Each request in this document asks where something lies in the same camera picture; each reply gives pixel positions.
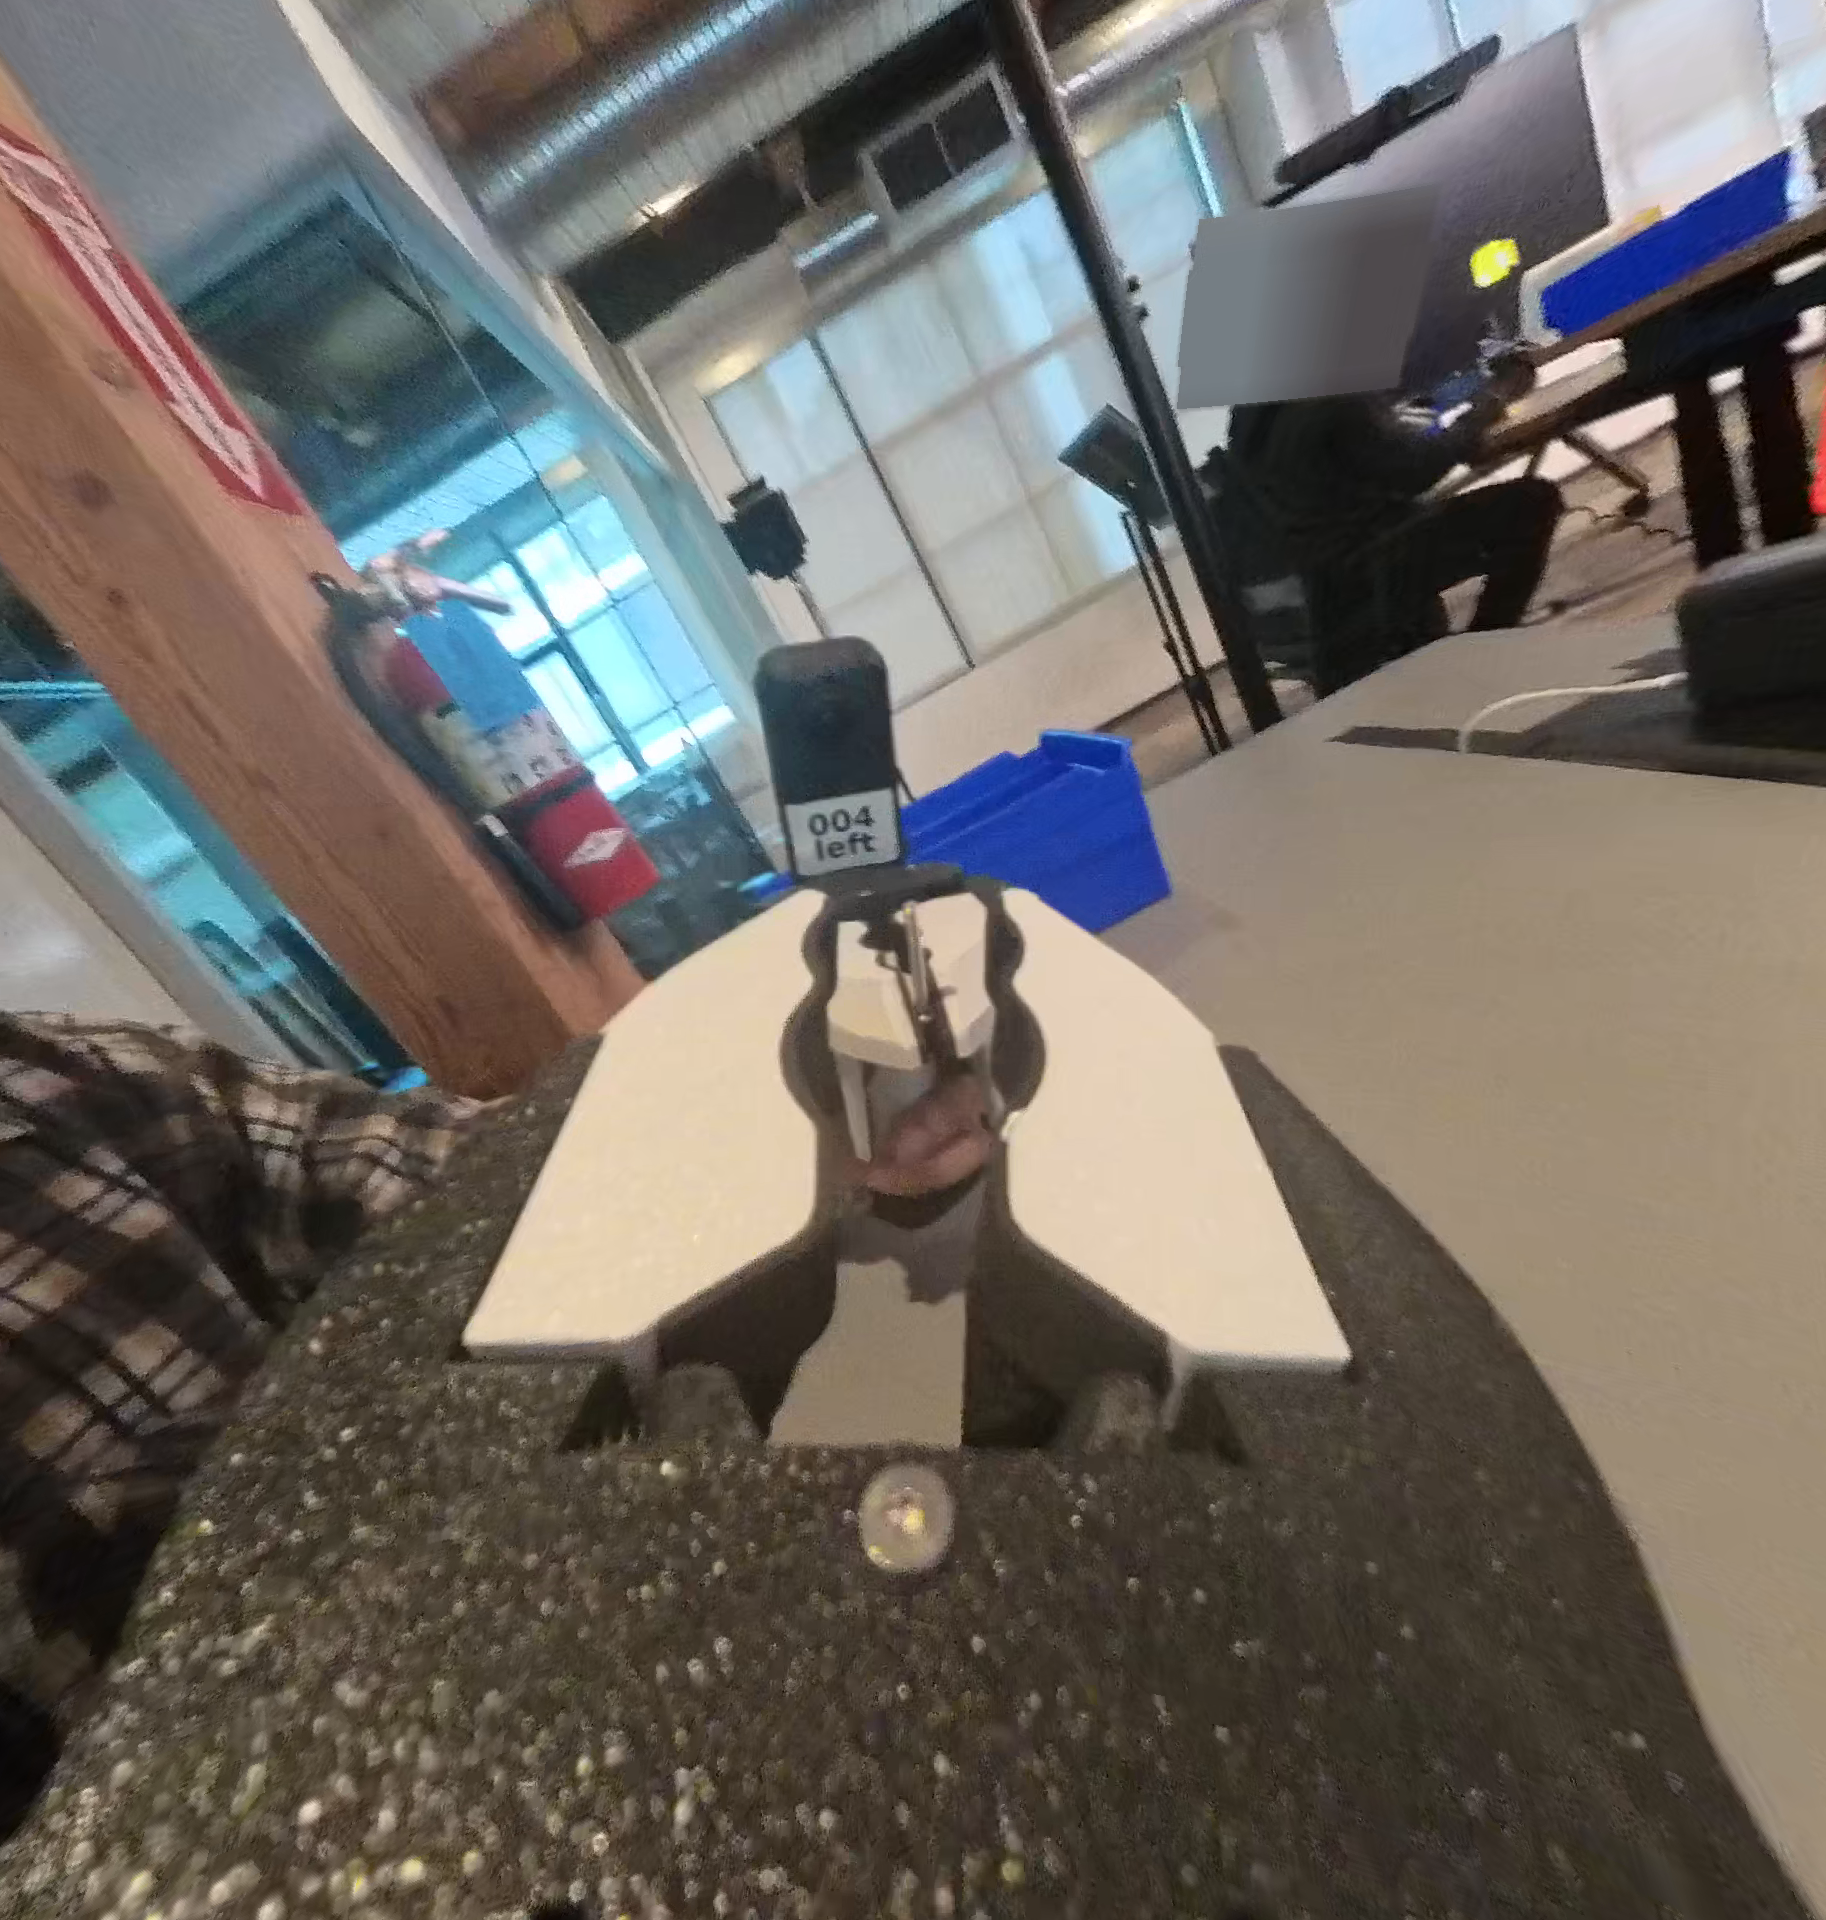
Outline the black tablet on stand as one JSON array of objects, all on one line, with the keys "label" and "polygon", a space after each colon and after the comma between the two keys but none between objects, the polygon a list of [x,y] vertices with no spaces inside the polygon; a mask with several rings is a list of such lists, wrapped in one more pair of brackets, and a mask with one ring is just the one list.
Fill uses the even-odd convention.
[{"label": "black tablet on stand", "polygon": [[1167,488],[1159,488],[1155,457],[1144,443],[1144,430],[1119,404],[1101,404],[1062,443],[1062,466],[1077,475],[1082,488],[1094,488],[1101,498],[1111,498],[1119,526],[1127,526],[1133,554],[1135,554],[1135,572],[1144,572],[1144,591],[1145,591],[1155,619],[1159,619],[1167,656],[1168,656],[1175,687],[1189,698],[1189,713],[1204,738],[1204,753],[1225,753],[1231,738],[1225,738],[1212,671],[1191,644],[1179,591],[1175,591],[1168,562],[1159,547],[1159,529],[1168,526],[1168,503],[1167,503]]}]

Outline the person's left hand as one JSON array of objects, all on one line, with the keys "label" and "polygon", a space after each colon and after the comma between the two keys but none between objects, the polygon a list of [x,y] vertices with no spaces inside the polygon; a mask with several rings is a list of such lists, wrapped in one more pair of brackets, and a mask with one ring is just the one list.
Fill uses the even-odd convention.
[{"label": "person's left hand", "polygon": [[861,1163],[861,1191],[871,1199],[929,1199],[960,1185],[976,1185],[992,1148],[1000,1119],[988,1083],[969,1071],[960,1071],[891,1119],[871,1162]]}]

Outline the small metal bolt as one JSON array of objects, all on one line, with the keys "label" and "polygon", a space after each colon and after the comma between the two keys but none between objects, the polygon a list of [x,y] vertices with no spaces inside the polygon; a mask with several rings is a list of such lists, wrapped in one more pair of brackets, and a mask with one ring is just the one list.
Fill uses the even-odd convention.
[{"label": "small metal bolt", "polygon": [[921,1063],[943,1083],[943,1080],[960,1074],[960,1046],[951,1046],[951,1020],[947,1020],[947,995],[934,985],[934,959],[924,950],[921,902],[897,906],[897,971],[902,971],[902,1004],[908,1004],[908,1020],[915,1020]]}]

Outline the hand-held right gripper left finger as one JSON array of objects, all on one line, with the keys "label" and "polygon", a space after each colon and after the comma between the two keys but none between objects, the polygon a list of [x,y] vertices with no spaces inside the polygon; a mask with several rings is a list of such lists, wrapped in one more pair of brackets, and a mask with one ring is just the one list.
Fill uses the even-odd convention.
[{"label": "hand-held right gripper left finger", "polygon": [[465,1323],[468,1359],[794,1384],[839,1299],[822,1106],[794,1063],[822,906],[786,889],[609,1019]]}]

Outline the black metal pole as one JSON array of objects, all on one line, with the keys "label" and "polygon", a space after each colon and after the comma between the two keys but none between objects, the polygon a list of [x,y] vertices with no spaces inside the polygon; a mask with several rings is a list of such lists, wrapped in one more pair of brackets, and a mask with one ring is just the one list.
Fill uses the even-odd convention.
[{"label": "black metal pole", "polygon": [[992,60],[1000,60],[1000,75],[1006,75],[1006,83],[1021,106],[1026,140],[1046,167],[1062,231],[1073,242],[1073,257],[1077,257],[1077,275],[1088,284],[1101,338],[1119,359],[1119,382],[1127,382],[1133,410],[1144,425],[1145,465],[1159,475],[1167,506],[1168,506],[1175,537],[1189,547],[1204,619],[1223,640],[1239,706],[1243,706],[1251,734],[1273,734],[1286,721],[1286,706],[1276,706],[1276,691],[1267,681],[1264,644],[1243,631],[1243,607],[1239,607],[1239,591],[1231,591],[1225,562],[1223,562],[1214,513],[1212,513],[1212,503],[1201,492],[1201,475],[1189,465],[1189,441],[1179,441],[1175,404],[1167,393],[1159,359],[1145,346],[1144,304],[1127,284],[1101,199],[1088,186],[1062,83],[1058,83],[1053,58],[1046,58],[1040,17],[1021,0],[988,0],[983,23],[988,23]]}]

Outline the dark grey case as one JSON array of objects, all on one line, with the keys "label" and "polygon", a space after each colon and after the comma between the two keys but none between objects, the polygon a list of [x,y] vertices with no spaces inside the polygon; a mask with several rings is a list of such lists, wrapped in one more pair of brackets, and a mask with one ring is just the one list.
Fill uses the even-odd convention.
[{"label": "dark grey case", "polygon": [[1695,713],[1826,698],[1826,529],[1703,572],[1671,623]]}]

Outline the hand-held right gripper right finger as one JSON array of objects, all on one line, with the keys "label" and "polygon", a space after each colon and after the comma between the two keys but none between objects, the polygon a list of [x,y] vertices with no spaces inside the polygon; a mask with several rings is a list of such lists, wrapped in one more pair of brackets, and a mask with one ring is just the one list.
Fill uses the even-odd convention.
[{"label": "hand-held right gripper right finger", "polygon": [[967,1284],[967,1420],[1058,1430],[1144,1384],[1179,1430],[1225,1379],[1348,1379],[1214,1036],[1021,886],[988,895],[1000,1148]]}]

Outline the blue plastic bin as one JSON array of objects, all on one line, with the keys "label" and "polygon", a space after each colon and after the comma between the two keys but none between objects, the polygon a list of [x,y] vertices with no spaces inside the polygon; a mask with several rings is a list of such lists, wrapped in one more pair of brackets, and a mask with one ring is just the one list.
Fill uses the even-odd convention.
[{"label": "blue plastic bin", "polygon": [[1144,766],[1127,738],[1046,734],[902,807],[915,863],[1046,895],[1111,934],[1168,895]]}]

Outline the red wall sign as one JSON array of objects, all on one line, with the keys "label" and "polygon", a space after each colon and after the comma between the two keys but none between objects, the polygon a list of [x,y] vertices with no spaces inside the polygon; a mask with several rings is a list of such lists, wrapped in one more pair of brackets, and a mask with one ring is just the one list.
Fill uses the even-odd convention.
[{"label": "red wall sign", "polygon": [[139,382],[160,398],[165,417],[177,417],[214,481],[253,506],[310,513],[310,498],[291,488],[274,443],[234,404],[226,382],[206,366],[177,307],[165,307],[152,279],[109,234],[79,175],[22,132],[0,124],[0,186],[52,250],[64,279],[79,292],[79,304],[96,316],[109,343],[124,353]]}]

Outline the wooden pillar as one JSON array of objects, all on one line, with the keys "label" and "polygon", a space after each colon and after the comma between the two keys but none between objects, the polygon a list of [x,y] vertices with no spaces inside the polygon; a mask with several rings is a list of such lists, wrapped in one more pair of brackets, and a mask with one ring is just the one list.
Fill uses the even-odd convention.
[{"label": "wooden pillar", "polygon": [[6,175],[0,567],[443,1092],[521,1092],[642,1002],[375,743],[321,644],[350,562],[217,481]]}]

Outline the blue storage bin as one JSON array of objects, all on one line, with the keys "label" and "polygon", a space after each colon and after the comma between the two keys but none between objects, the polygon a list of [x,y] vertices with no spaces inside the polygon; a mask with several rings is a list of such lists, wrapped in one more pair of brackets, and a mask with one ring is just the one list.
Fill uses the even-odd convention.
[{"label": "blue storage bin", "polygon": [[1548,279],[1524,307],[1530,338],[1563,343],[1775,234],[1789,219],[1791,153],[1782,146],[1645,231],[1598,234],[1603,247],[1578,247],[1578,257],[1548,265]]}]

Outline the wooden work table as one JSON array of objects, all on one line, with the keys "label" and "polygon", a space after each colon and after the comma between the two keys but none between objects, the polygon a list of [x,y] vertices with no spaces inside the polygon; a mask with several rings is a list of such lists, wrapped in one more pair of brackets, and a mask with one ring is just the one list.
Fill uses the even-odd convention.
[{"label": "wooden work table", "polygon": [[1612,410],[1671,398],[1695,567],[1726,567],[1747,554],[1747,513],[1715,378],[1741,374],[1759,537],[1797,543],[1813,529],[1813,465],[1791,378],[1791,338],[1808,307],[1826,307],[1826,195],[1677,284],[1530,346],[1548,366],[1616,343],[1621,374],[1598,374],[1578,393],[1503,425],[1474,466],[1519,465]]}]

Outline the person's left forearm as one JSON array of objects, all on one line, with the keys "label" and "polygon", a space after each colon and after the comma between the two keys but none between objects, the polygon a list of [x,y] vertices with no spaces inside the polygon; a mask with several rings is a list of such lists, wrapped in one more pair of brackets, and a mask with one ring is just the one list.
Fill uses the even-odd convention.
[{"label": "person's left forearm", "polygon": [[70,1712],[325,1270],[491,1103],[0,1011],[0,1712]]}]

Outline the red fire extinguisher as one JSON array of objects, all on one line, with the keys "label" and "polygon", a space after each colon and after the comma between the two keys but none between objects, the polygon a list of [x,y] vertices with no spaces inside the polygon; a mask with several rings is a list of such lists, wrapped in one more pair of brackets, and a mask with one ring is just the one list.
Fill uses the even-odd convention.
[{"label": "red fire extinguisher", "polygon": [[553,934],[645,902],[660,867],[609,807],[496,619],[516,607],[420,567],[420,543],[358,576],[315,572],[321,644],[375,743],[473,835]]}]

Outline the large black screen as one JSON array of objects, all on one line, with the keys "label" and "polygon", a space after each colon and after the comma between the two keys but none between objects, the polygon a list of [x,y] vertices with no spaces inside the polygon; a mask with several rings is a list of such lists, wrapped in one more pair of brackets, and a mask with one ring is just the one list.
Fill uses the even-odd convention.
[{"label": "large black screen", "polygon": [[1461,398],[1490,346],[1524,343],[1524,268],[1612,223],[1581,35],[1503,49],[1466,97],[1364,167],[1293,199],[1434,186],[1434,247],[1404,353],[1404,393]]}]

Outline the silver air duct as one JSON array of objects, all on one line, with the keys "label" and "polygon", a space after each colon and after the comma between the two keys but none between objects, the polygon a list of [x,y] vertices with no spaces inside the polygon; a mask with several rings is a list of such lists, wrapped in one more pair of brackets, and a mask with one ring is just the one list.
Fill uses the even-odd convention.
[{"label": "silver air duct", "polygon": [[673,3],[593,75],[457,162],[479,223],[535,275],[609,250],[861,70],[934,26],[943,0]]}]

